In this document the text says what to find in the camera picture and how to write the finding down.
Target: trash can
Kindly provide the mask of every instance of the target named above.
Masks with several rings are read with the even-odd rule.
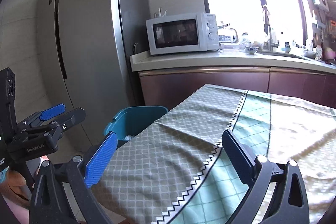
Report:
[[[104,129],[104,136],[113,131],[118,138],[118,147],[124,145],[141,131],[149,127],[155,120],[168,112],[164,106],[127,107],[119,111],[112,122]]]

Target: gray refrigerator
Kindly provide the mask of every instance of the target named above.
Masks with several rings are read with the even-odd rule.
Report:
[[[52,104],[82,107],[86,119],[67,136],[79,151],[103,139],[105,126],[143,105],[129,56],[148,50],[148,0],[38,0],[38,48]]]

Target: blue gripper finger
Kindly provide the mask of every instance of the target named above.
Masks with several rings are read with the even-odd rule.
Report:
[[[59,104],[57,106],[54,106],[50,109],[47,109],[42,112],[40,115],[40,120],[41,121],[47,121],[52,119],[53,117],[56,117],[57,115],[60,115],[65,112],[65,105]]]
[[[100,177],[103,175],[113,153],[117,149],[117,145],[117,135],[114,132],[110,132],[107,134],[107,137],[102,145],[98,148],[89,163],[86,165],[84,182],[88,189],[99,182]]]

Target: white microwave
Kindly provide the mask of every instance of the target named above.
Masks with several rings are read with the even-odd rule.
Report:
[[[146,21],[151,55],[219,49],[216,16],[190,13]]]

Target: gray checkered fabric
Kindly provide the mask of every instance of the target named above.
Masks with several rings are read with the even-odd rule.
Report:
[[[156,222],[190,186],[235,116],[240,90],[205,85],[120,147],[91,190],[109,210]]]

